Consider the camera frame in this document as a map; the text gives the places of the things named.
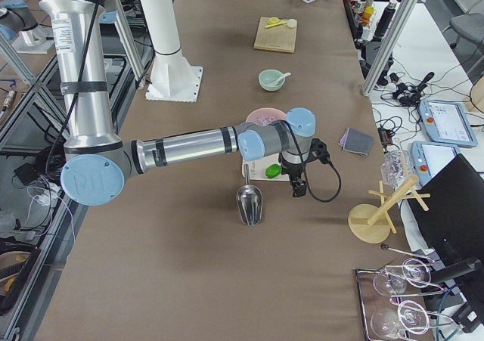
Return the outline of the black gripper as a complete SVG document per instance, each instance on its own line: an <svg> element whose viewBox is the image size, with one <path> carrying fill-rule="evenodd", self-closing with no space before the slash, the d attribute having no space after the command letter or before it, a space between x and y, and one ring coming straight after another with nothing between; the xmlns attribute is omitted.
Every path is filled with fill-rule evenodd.
<svg viewBox="0 0 484 341"><path fill-rule="evenodd" d="M281 174L289 176L293 197L306 195L307 182L302 179L303 172L304 165L302 163L290 163L285 159L281 160Z"/></svg>

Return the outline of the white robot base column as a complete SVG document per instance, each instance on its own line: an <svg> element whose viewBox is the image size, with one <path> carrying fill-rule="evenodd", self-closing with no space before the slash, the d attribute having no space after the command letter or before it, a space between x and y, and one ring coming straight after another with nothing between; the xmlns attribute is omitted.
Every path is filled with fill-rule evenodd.
<svg viewBox="0 0 484 341"><path fill-rule="evenodd" d="M155 51L146 98L151 101L194 103L203 75L182 54L172 0L141 0Z"/></svg>

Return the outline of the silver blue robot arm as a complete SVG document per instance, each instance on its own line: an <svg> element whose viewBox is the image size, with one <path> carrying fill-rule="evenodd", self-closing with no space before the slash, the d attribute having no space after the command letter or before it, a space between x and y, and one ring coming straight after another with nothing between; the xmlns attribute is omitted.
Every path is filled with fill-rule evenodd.
<svg viewBox="0 0 484 341"><path fill-rule="evenodd" d="M301 169L309 161L316 118L297 107L268 126L237 126L123 141L113 127L104 66L100 20L114 0L39 0L51 19L60 90L69 133L60 183L64 193L86 206L117 197L126 181L147 170L187 160L239 152L246 161L280 154L284 165Z"/></svg>

